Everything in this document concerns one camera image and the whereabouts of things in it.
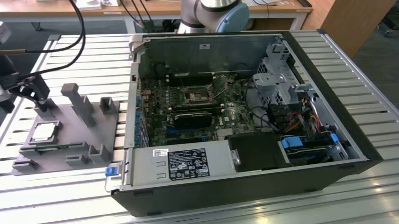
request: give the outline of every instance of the table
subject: table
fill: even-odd
[[[139,18],[131,1],[124,1],[131,13]],[[135,0],[143,19],[148,19],[139,0]],[[180,0],[150,0],[144,1],[154,20],[180,19]],[[251,18],[294,18],[291,30],[300,29],[311,7],[303,7],[298,0],[286,0],[288,4],[267,7],[254,6],[250,8]],[[121,6],[103,6],[100,10],[81,12],[85,21],[124,21],[128,33],[136,33],[133,20]],[[68,0],[36,2],[35,0],[1,0],[0,21],[3,22],[59,22],[77,21],[77,17]]]
[[[292,32],[327,83],[336,92],[355,121],[366,132],[384,161],[359,175],[351,175],[324,190],[254,202],[187,211],[160,217],[135,218],[104,190],[104,168],[11,176],[36,116],[27,100],[16,100],[15,113],[7,116],[0,133],[0,220],[15,223],[79,224],[319,224],[396,223],[399,219],[399,112],[380,94],[359,68],[343,54],[328,35],[314,31]],[[44,49],[72,43],[77,35],[48,41]],[[123,159],[124,122],[131,60],[128,34],[88,35],[83,56],[63,71],[43,75],[57,104],[68,103],[60,94],[64,83],[77,83],[79,93],[91,102],[111,96],[120,100],[113,161]],[[33,71],[69,62],[80,46],[53,54],[41,54]]]

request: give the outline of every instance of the blue release tab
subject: blue release tab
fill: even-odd
[[[339,141],[336,134],[331,134],[330,136],[331,136],[331,139],[332,139],[334,142]]]
[[[117,176],[117,167],[107,167],[105,176]]]
[[[304,146],[299,137],[287,137],[282,140],[283,148]]]

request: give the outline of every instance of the warning label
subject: warning label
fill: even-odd
[[[206,149],[168,152],[170,179],[183,180],[210,176]]]

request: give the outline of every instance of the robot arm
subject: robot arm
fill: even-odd
[[[248,19],[250,9],[242,0],[184,0],[178,33],[239,32]]]
[[[0,44],[7,41],[11,31],[5,24],[0,22]],[[49,88],[41,76],[21,78],[20,73],[13,67],[12,61],[5,55],[0,54],[0,108],[5,113],[11,113],[15,105],[11,95],[24,97],[31,100],[41,111],[47,111],[45,100]]]

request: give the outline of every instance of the aluminum slatted table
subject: aluminum slatted table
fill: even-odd
[[[135,218],[104,190],[104,168],[12,176],[19,155],[36,116],[28,100],[16,101],[15,113],[0,127],[0,220],[1,223],[398,223],[399,222],[399,114],[358,67],[327,35],[295,31],[323,77],[367,134],[384,162],[359,175],[351,175],[324,190],[270,198],[208,209]],[[45,49],[67,46],[76,35],[48,41]],[[131,71],[129,35],[88,35],[83,56],[63,71],[43,75],[57,104],[64,83],[77,83],[79,93],[92,102],[111,96],[119,100],[120,114],[115,136],[113,161],[123,159],[124,123]],[[71,61],[80,46],[41,54],[33,71]]]

